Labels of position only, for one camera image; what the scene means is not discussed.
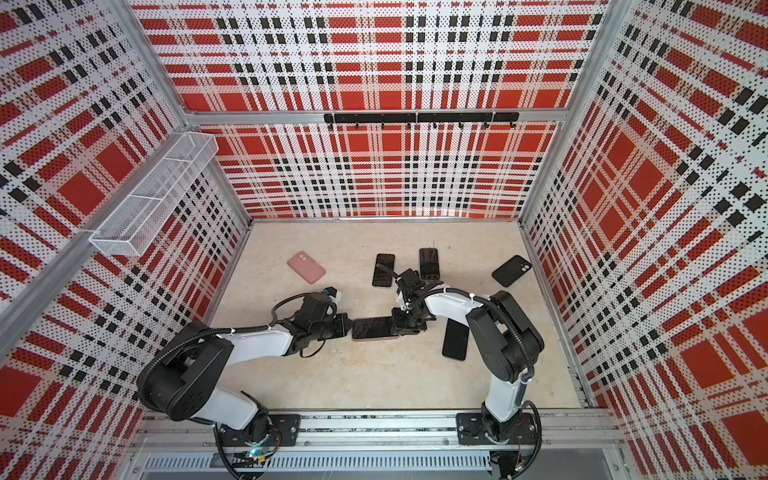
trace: metal vent grille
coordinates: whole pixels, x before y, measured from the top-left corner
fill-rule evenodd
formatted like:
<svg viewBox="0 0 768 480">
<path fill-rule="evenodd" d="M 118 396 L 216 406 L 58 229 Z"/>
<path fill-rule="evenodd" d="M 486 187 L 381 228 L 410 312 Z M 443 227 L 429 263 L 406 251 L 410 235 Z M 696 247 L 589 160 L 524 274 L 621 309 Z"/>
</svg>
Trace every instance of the metal vent grille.
<svg viewBox="0 0 768 480">
<path fill-rule="evenodd" d="M 212 458 L 210 453 L 161 453 L 150 456 L 144 470 L 197 470 L 199 468 L 209 468 Z"/>
<path fill-rule="evenodd" d="M 217 454 L 157 453 L 147 461 L 145 472 L 195 471 L 221 465 Z M 275 472 L 324 471 L 487 471 L 491 469 L 487 450 L 460 452 L 281 452 L 266 462 Z"/>
<path fill-rule="evenodd" d="M 266 467 L 281 472 L 324 470 L 489 470 L 488 452 L 297 452 L 275 455 Z"/>
</svg>

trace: plaid wall panel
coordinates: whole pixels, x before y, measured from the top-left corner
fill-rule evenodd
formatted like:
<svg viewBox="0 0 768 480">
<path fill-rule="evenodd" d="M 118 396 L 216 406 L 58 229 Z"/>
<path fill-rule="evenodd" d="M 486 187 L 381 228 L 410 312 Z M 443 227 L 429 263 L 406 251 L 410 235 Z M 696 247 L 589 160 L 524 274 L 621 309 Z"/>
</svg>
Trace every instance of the plaid wall panel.
<svg viewBox="0 0 768 480">
<path fill-rule="evenodd" d="M 517 217 L 554 122 L 210 126 L 252 217 Z"/>
<path fill-rule="evenodd" d="M 563 107 L 607 0 L 130 0 L 192 111 Z"/>
<path fill-rule="evenodd" d="M 200 320 L 242 228 L 203 172 L 141 258 L 94 255 L 0 363 L 0 478 L 111 478 L 135 381 Z"/>
<path fill-rule="evenodd" d="M 648 478 L 768 475 L 768 2 L 635 1 L 531 226 Z"/>
<path fill-rule="evenodd" d="M 176 124 L 103 2 L 0 8 L 0 311 Z"/>
</svg>

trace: wire mesh basket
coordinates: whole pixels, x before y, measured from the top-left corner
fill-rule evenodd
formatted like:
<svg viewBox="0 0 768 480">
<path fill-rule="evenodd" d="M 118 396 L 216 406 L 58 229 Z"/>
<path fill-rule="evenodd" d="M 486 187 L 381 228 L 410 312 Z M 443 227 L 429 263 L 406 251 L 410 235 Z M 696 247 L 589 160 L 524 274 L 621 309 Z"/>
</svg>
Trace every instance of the wire mesh basket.
<svg viewBox="0 0 768 480">
<path fill-rule="evenodd" d="M 143 255 L 218 151 L 213 135 L 184 133 L 91 235 L 91 243 L 105 255 Z"/>
</svg>

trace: black cable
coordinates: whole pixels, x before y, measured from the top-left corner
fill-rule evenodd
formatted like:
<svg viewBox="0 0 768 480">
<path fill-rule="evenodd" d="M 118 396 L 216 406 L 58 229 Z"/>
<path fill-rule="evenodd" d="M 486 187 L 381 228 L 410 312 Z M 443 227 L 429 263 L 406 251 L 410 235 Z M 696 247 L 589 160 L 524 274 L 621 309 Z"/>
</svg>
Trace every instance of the black cable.
<svg viewBox="0 0 768 480">
<path fill-rule="evenodd" d="M 523 343 L 523 339 L 520 337 L 520 333 L 518 333 L 518 330 L 515 328 L 515 325 L 512 323 L 512 320 L 507 316 L 507 314 L 504 313 L 502 309 L 498 308 L 498 306 L 495 303 L 493 303 L 491 300 L 488 300 L 481 296 L 474 296 L 473 298 L 469 295 L 469 293 L 465 292 L 464 290 L 460 290 L 458 288 L 445 288 L 440 290 L 430 290 L 424 295 L 421 295 L 417 299 L 410 302 L 409 305 L 415 305 L 419 302 L 424 301 L 424 299 L 427 298 L 428 296 L 437 295 L 438 293 L 457 293 L 459 295 L 469 298 L 470 300 L 474 300 L 475 302 L 482 303 L 483 305 L 487 306 L 491 310 L 491 315 L 494 316 L 494 318 L 497 321 L 504 323 L 504 325 L 507 327 L 507 330 L 509 330 L 509 334 L 512 336 L 512 339 L 520 347 L 520 350 L 523 354 L 523 359 L 525 360 L 525 367 L 527 369 L 527 372 L 525 372 L 523 375 L 520 375 L 522 382 L 528 383 L 528 380 L 533 378 L 533 375 L 535 372 L 534 366 L 533 366 L 533 359 L 531 358 L 531 354 L 528 352 L 528 349 L 525 348 L 525 344 Z"/>
<path fill-rule="evenodd" d="M 523 406 L 520 408 L 520 410 L 521 411 L 524 410 L 525 407 L 527 407 L 527 406 L 531 407 L 531 410 L 533 411 L 534 424 L 536 425 L 537 438 L 536 438 L 536 444 L 534 445 L 534 448 L 533 448 L 533 453 L 531 453 L 531 456 L 528 458 L 528 460 L 523 465 L 523 468 L 519 472 L 516 472 L 511 477 L 500 478 L 499 480 L 514 480 L 514 478 L 517 478 L 520 475 L 522 475 L 523 473 L 525 473 L 525 471 L 528 470 L 528 467 L 531 466 L 531 463 L 533 463 L 533 461 L 538 456 L 539 451 L 541 451 L 541 437 L 544 434 L 543 431 L 541 430 L 541 417 L 538 414 L 538 409 L 536 408 L 536 405 L 534 405 L 534 403 L 531 400 L 525 400 L 523 402 Z M 500 456 L 501 454 L 502 454 L 502 452 L 496 452 L 494 454 L 494 456 Z"/>
<path fill-rule="evenodd" d="M 272 431 L 277 434 L 277 441 L 275 442 L 275 449 L 272 452 L 269 452 L 269 453 L 267 453 L 264 456 L 264 460 L 263 460 L 264 462 L 266 462 L 267 460 L 269 460 L 270 458 L 275 456 L 275 454 L 277 453 L 277 450 L 280 449 L 280 443 L 282 443 L 282 441 L 283 441 L 283 433 L 279 429 L 273 429 Z"/>
<path fill-rule="evenodd" d="M 380 269 L 382 272 L 384 272 L 384 273 L 386 273 L 386 274 L 390 275 L 390 276 L 391 276 L 393 279 L 395 279 L 395 280 L 397 280 L 397 278 L 400 276 L 400 275 L 398 275 L 397 273 L 395 273 L 395 271 L 394 271 L 394 270 L 392 270 L 391 268 L 389 268 L 389 267 L 388 267 L 388 266 L 386 266 L 386 265 L 382 265 L 381 263 L 377 263 L 377 264 L 376 264 L 376 268 L 378 268 L 378 269 Z"/>
<path fill-rule="evenodd" d="M 189 418 L 187 420 L 189 420 L 190 422 L 199 423 L 201 425 L 214 425 L 216 423 L 216 422 L 213 422 L 211 420 L 201 419 L 201 418 L 198 418 L 198 417 L 191 417 L 191 418 Z"/>
<path fill-rule="evenodd" d="M 288 302 L 290 302 L 290 301 L 292 301 L 292 300 L 296 300 L 296 299 L 299 299 L 299 298 L 303 298 L 303 297 L 305 297 L 305 296 L 307 296 L 307 295 L 312 295 L 312 293 L 310 293 L 310 292 L 307 292 L 307 293 L 299 293 L 298 295 L 289 296 L 289 297 L 288 297 L 288 298 L 286 298 L 285 300 L 281 300 L 281 301 L 279 301 L 279 302 L 277 303 L 277 305 L 273 306 L 273 307 L 272 307 L 272 311 L 270 312 L 270 313 L 272 314 L 272 323 L 270 323 L 270 326 L 272 326 L 272 325 L 274 325 L 275 323 L 277 323 L 277 309 L 279 309 L 281 306 L 285 305 L 286 303 L 288 303 Z"/>
<path fill-rule="evenodd" d="M 320 350 L 322 350 L 322 349 L 323 349 L 323 347 L 324 347 L 325 345 L 326 345 L 326 341 L 325 341 L 325 340 L 323 340 L 323 343 L 321 343 L 321 344 L 320 344 L 320 348 L 318 348 L 317 350 L 315 350 L 315 352 L 314 352 L 312 355 L 307 355 L 307 356 L 304 356 L 304 349 L 301 349 L 301 350 L 299 350 L 299 356 L 300 356 L 301 358 L 303 358 L 303 359 L 312 358 L 312 357 L 314 357 L 315 355 L 317 355 L 317 354 L 320 352 Z"/>
<path fill-rule="evenodd" d="M 238 472 L 235 470 L 230 463 L 230 460 L 227 458 L 227 454 L 224 453 L 224 447 L 221 445 L 221 435 L 219 435 L 219 426 L 216 424 L 214 424 L 214 441 L 216 442 L 216 450 L 219 452 L 221 462 L 224 463 L 224 468 L 226 468 L 234 478 L 237 478 L 237 480 L 256 480 L 256 478 L 264 475 L 263 472 Z"/>
<path fill-rule="evenodd" d="M 163 411 L 157 405 L 155 405 L 154 402 L 149 398 L 149 388 L 147 385 L 149 382 L 149 378 L 152 377 L 152 373 L 154 372 L 154 370 L 157 368 L 158 365 L 164 362 L 165 359 L 173 358 L 174 356 L 176 356 L 176 354 L 180 350 L 184 349 L 185 347 L 198 343 L 201 339 L 205 339 L 209 336 L 229 335 L 231 333 L 262 332 L 269 328 L 270 328 L 269 325 L 260 325 L 260 326 L 247 326 L 239 329 L 208 329 L 208 330 L 202 330 L 198 333 L 195 333 L 190 338 L 184 340 L 183 342 L 179 343 L 173 348 L 170 348 L 168 351 L 166 351 L 162 355 L 155 356 L 147 364 L 147 367 L 144 370 L 142 370 L 141 373 L 139 373 L 139 376 L 136 379 L 136 387 L 138 390 L 137 393 L 138 393 L 139 401 L 141 401 L 141 404 L 144 407 L 146 407 L 149 410 L 152 410 L 153 412 Z"/>
</svg>

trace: floor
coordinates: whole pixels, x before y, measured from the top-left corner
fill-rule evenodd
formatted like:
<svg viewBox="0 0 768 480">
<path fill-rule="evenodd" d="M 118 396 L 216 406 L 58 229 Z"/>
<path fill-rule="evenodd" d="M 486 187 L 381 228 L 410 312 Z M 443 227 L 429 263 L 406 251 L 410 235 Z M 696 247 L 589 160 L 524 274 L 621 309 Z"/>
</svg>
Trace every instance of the floor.
<svg viewBox="0 0 768 480">
<path fill-rule="evenodd" d="M 528 257 L 512 222 L 255 223 L 211 326 L 268 323 L 270 309 L 297 293 L 334 286 L 339 311 L 349 318 L 388 316 L 396 288 L 371 286 L 377 253 L 396 255 L 395 271 L 419 268 L 419 248 L 439 251 L 442 280 L 477 294 L 502 290 L 491 272 L 516 254 Z M 286 261 L 303 250 L 325 267 L 310 286 Z M 578 408 L 558 338 L 533 272 L 510 292 L 528 314 L 545 350 L 526 399 L 540 408 Z M 300 300 L 282 307 L 280 318 Z M 242 362 L 224 370 L 220 385 L 244 390 L 270 409 L 476 409 L 488 393 L 491 373 L 472 338 L 464 362 L 442 356 L 445 318 L 416 336 L 353 342 L 329 340 L 311 359 L 298 355 Z M 315 345 L 310 345 L 309 352 Z"/>
</svg>

